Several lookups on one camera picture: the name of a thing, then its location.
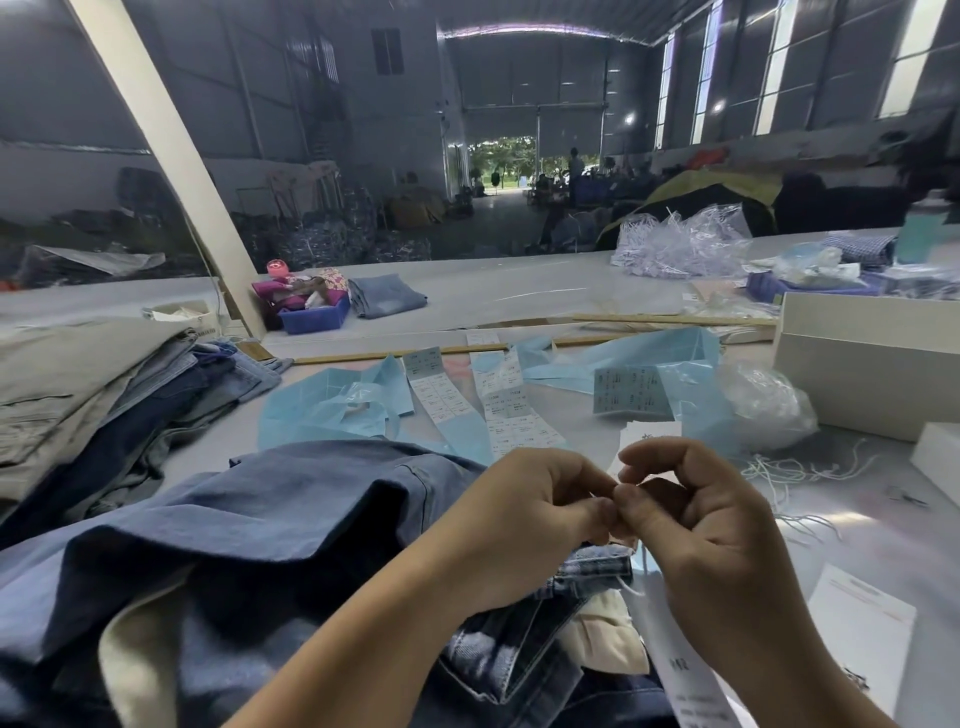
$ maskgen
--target right hand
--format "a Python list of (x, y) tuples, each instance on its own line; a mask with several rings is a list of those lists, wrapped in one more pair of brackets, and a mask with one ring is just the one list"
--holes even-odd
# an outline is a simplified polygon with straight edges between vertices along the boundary
[[(713, 669), (741, 692), (784, 664), (823, 658), (770, 506), (736, 468), (682, 438), (636, 443), (620, 461), (620, 517), (657, 560), (674, 618)], [(646, 480), (667, 471), (684, 487)]]

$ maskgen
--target wooden stick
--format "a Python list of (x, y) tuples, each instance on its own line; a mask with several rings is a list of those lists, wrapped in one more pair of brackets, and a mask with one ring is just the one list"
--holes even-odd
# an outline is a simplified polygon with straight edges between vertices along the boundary
[[(605, 334), (602, 336), (579, 336), (570, 339), (555, 339), (554, 345), (557, 347), (591, 347), (594, 344), (606, 344), (614, 339), (623, 339), (627, 336), (636, 336), (635, 333)], [(480, 352), (505, 352), (510, 348), (509, 344), (475, 344), (465, 347), (443, 347), (441, 354), (455, 353), (480, 353)], [(331, 356), (306, 356), (300, 359), (294, 359), (297, 366), (307, 366), (312, 364), (340, 364), (347, 361), (373, 361), (375, 359), (385, 359), (388, 356), (402, 357), (404, 354), (418, 352), (419, 349), (408, 349), (402, 352), (367, 352), (367, 353), (344, 353), (333, 354)]]
[(687, 316), (684, 314), (655, 313), (575, 313), (573, 321), (608, 321), (621, 324), (680, 324), (699, 327), (774, 327), (777, 319), (748, 319), (733, 316)]

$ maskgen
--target jeans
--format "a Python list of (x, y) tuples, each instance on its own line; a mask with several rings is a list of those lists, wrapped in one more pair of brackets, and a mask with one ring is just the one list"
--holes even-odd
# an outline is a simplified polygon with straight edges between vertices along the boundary
[[(57, 724), (64, 714), (91, 724), (103, 705), (96, 660), (84, 656), (99, 630), (192, 565), (179, 720), (222, 725), (482, 471), (386, 441), (298, 443), (0, 551), (0, 722)], [(411, 725), (550, 725), (583, 675), (549, 642), (555, 625), (628, 569), (622, 547), (590, 547), (535, 595), (469, 620)]]

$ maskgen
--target cardboard box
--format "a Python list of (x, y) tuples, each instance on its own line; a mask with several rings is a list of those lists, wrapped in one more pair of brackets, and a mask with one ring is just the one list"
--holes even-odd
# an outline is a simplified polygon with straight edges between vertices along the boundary
[[(185, 312), (196, 313), (197, 316), (185, 315)], [(154, 321), (184, 321), (191, 322), (197, 331), (197, 342), (212, 341), (220, 337), (220, 321), (217, 312), (211, 311), (206, 301), (181, 301), (179, 303), (163, 303), (143, 309), (145, 318)]]
[(787, 294), (774, 368), (821, 424), (916, 442), (960, 420), (960, 302)]

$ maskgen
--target label sticker sheet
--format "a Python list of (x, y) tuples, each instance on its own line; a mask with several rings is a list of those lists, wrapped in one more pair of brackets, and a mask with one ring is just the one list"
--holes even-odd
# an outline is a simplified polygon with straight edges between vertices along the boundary
[[(468, 331), (467, 343), (498, 344), (499, 337), (492, 331)], [(494, 460), (516, 448), (566, 447), (564, 436), (530, 406), (516, 350), (472, 353), (470, 365)]]
[(490, 465), (493, 456), (487, 424), (446, 375), (440, 349), (405, 354), (403, 366), (423, 409), (456, 453)]

